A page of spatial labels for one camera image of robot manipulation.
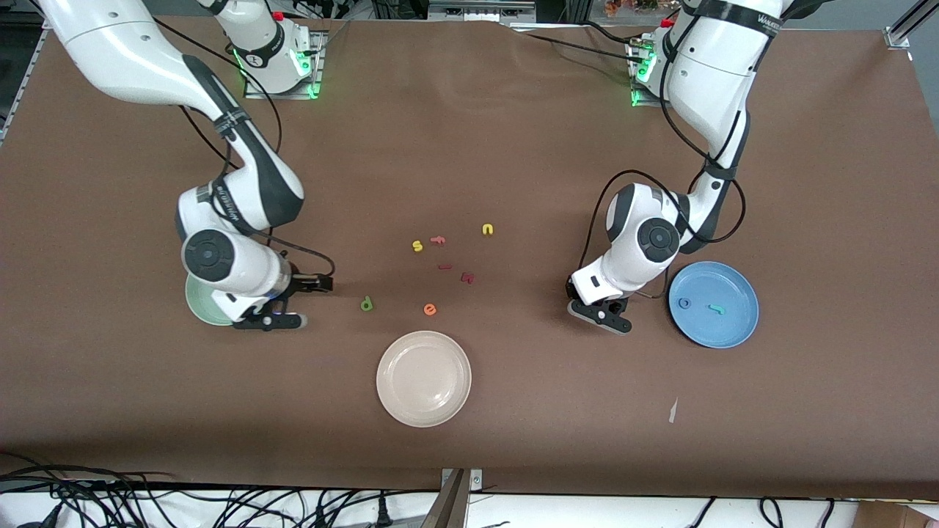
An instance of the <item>plate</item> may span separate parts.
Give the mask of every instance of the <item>plate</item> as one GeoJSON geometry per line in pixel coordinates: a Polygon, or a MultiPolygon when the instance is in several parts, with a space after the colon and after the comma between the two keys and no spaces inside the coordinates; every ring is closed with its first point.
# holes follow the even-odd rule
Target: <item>plate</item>
{"type": "Polygon", "coordinates": [[[412,427],[439,426],[470,396],[470,360],[447,335],[413,332],[385,350],[375,383],[378,399],[395,420],[412,427]]]}
{"type": "Polygon", "coordinates": [[[689,339],[712,349],[729,349],[757,328],[760,305],[747,279],[720,262],[695,262],[671,282],[669,311],[689,339]]]}
{"type": "Polygon", "coordinates": [[[228,318],[222,308],[212,300],[212,287],[203,284],[192,275],[186,275],[186,304],[192,314],[199,320],[215,326],[231,326],[232,319],[228,318]]]}

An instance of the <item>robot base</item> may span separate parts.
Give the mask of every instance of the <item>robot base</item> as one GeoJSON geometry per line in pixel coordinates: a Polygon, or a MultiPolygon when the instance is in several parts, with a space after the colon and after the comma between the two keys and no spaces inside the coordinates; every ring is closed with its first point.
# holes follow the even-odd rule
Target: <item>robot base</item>
{"type": "Polygon", "coordinates": [[[655,67],[653,52],[654,42],[652,41],[652,34],[646,33],[641,38],[630,40],[630,42],[625,45],[625,49],[626,56],[639,58],[644,61],[643,63],[629,63],[629,87],[630,91],[632,92],[633,106],[661,105],[662,103],[659,101],[658,96],[652,93],[652,91],[650,91],[649,88],[647,88],[637,78],[639,77],[640,72],[646,73],[646,69],[652,69],[655,67]]]}
{"type": "MultiPolygon", "coordinates": [[[[300,50],[310,55],[298,59],[301,67],[310,71],[310,74],[300,80],[296,86],[281,93],[270,93],[271,99],[309,100],[319,97],[320,84],[323,81],[323,68],[326,67],[326,43],[329,41],[329,32],[310,31],[309,40],[305,38],[300,43],[300,50]]],[[[246,99],[265,99],[264,92],[254,87],[247,79],[244,80],[244,97],[246,99]]]]}
{"type": "Polygon", "coordinates": [[[626,335],[633,329],[629,319],[620,317],[626,310],[629,299],[613,299],[612,301],[598,301],[593,304],[584,304],[577,296],[574,284],[567,280],[567,296],[571,302],[567,304],[567,313],[588,322],[592,322],[604,330],[616,335],[626,335]]]}

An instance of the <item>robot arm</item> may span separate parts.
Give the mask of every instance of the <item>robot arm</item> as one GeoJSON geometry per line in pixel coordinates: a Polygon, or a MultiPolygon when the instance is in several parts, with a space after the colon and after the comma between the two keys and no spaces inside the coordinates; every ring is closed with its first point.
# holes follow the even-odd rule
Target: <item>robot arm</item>
{"type": "Polygon", "coordinates": [[[198,58],[163,37],[141,0],[39,0],[75,65],[102,92],[128,102],[189,106],[210,119],[243,166],[183,193],[177,232],[187,272],[214,291],[233,321],[282,294],[291,268],[250,239],[293,221],[300,180],[198,58]]]}
{"type": "Polygon", "coordinates": [[[700,239],[714,236],[747,142],[747,94],[779,30],[779,16],[792,2],[685,0],[673,27],[643,36],[640,56],[648,64],[633,68],[635,82],[669,101],[704,136],[708,160],[691,194],[669,197],[639,183],[617,193],[607,213],[610,249],[571,276],[580,305],[628,297],[664,271],[678,251],[694,253],[707,243],[700,239]]]}
{"type": "Polygon", "coordinates": [[[198,2],[222,26],[255,90],[281,94],[309,80],[309,28],[283,16],[275,20],[265,0],[198,2]]]}

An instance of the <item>brown table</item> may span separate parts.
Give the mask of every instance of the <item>brown table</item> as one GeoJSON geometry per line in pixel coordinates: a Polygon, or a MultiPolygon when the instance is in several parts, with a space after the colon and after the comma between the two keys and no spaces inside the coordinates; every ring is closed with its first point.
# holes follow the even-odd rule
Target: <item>brown table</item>
{"type": "MultiPolygon", "coordinates": [[[[224,44],[211,19],[168,21],[224,44]]],[[[178,109],[107,98],[50,38],[0,149],[3,446],[204,482],[433,488],[440,467],[476,466],[503,491],[939,496],[939,142],[905,53],[875,32],[773,46],[747,220],[675,266],[726,262],[757,290],[756,333],[713,350],[664,301],[631,303],[625,337],[564,309],[608,178],[684,188],[699,166],[630,106],[622,63],[493,23],[336,35],[321,98],[279,103],[307,201],[278,234],[334,256],[337,288],[296,297],[310,325],[272,334],[186,307],[173,210],[219,160],[178,109]],[[411,251],[435,235],[445,247],[411,251]],[[463,411],[430,429],[375,391],[381,353],[420,329],[473,369],[463,411]]],[[[266,103],[247,108],[272,140],[266,103]]]]}

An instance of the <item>metal mounting plate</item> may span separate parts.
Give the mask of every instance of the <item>metal mounting plate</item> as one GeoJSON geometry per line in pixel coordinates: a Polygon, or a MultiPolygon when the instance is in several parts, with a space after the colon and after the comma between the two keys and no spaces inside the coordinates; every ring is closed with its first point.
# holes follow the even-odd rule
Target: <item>metal mounting plate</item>
{"type": "Polygon", "coordinates": [[[900,42],[894,42],[893,39],[890,38],[891,29],[893,28],[890,26],[887,26],[884,28],[884,42],[886,42],[886,47],[890,48],[891,50],[905,50],[909,48],[910,47],[909,39],[903,39],[900,42]]]}
{"type": "MultiPolygon", "coordinates": [[[[452,469],[445,469],[440,475],[440,487],[447,483],[447,477],[452,473],[452,469]]],[[[469,470],[469,490],[479,491],[483,489],[483,468],[472,468],[469,470]]]]}
{"type": "MultiPolygon", "coordinates": [[[[326,44],[330,40],[328,31],[310,31],[310,76],[300,81],[286,92],[270,94],[271,99],[309,100],[319,98],[319,88],[323,82],[323,68],[326,67],[326,44]]],[[[245,82],[244,97],[247,99],[265,99],[264,93],[245,82]]]]}

